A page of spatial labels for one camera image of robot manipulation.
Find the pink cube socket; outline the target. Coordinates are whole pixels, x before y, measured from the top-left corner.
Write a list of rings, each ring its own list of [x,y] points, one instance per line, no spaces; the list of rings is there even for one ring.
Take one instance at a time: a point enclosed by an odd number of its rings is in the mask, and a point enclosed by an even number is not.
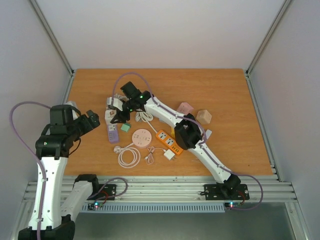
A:
[[[176,110],[179,113],[179,117],[184,117],[189,114],[192,114],[194,108],[187,102],[182,102]]]

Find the white cube socket with flower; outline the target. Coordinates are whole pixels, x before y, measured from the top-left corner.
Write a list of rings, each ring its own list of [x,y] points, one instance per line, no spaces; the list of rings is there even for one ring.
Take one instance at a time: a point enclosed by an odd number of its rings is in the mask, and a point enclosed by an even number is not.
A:
[[[117,111],[112,109],[107,109],[105,111],[104,119],[107,125],[111,124],[111,120],[116,116]]]

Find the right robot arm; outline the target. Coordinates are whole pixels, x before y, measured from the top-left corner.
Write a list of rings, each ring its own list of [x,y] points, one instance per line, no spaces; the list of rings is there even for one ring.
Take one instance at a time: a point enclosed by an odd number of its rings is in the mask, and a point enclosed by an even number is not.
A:
[[[109,107],[116,109],[116,115],[111,123],[126,123],[130,120],[132,112],[142,111],[151,114],[174,128],[177,145],[195,155],[209,170],[224,199],[230,199],[238,193],[240,178],[232,173],[210,150],[206,144],[205,130],[192,114],[185,115],[173,110],[149,91],[141,92],[130,81],[120,89],[127,97],[126,101],[114,96],[106,100]]]

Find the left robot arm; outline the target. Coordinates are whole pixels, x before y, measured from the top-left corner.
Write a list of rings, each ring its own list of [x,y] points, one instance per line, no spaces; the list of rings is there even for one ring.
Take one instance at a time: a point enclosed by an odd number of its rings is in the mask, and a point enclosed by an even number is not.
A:
[[[20,240],[72,240],[75,220],[87,199],[101,193],[95,174],[79,175],[67,199],[61,203],[62,183],[74,142],[100,125],[98,114],[82,114],[76,107],[63,104],[49,109],[49,123],[35,143],[38,180],[33,212]]]

